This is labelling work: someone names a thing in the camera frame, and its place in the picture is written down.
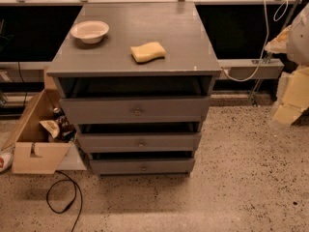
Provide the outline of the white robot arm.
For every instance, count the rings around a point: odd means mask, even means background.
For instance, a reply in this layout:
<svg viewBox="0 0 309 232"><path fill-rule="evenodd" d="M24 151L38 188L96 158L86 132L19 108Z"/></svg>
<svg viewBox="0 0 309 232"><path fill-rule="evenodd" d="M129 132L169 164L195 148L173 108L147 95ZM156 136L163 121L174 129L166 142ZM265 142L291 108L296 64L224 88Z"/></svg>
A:
<svg viewBox="0 0 309 232"><path fill-rule="evenodd" d="M276 38L267 43L266 52L286 53L297 64L291 74L282 74L287 84L278 85L278 99L272 120L291 125L309 108L309 5Z"/></svg>

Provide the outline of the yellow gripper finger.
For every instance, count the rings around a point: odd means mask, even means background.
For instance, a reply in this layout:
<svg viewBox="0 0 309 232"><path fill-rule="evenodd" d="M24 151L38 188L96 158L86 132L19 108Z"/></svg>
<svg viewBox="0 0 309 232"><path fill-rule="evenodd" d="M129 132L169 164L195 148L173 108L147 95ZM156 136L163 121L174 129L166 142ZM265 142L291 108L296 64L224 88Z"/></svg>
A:
<svg viewBox="0 0 309 232"><path fill-rule="evenodd" d="M309 67L299 66L292 73L282 72L272 120L291 125L309 108Z"/></svg>

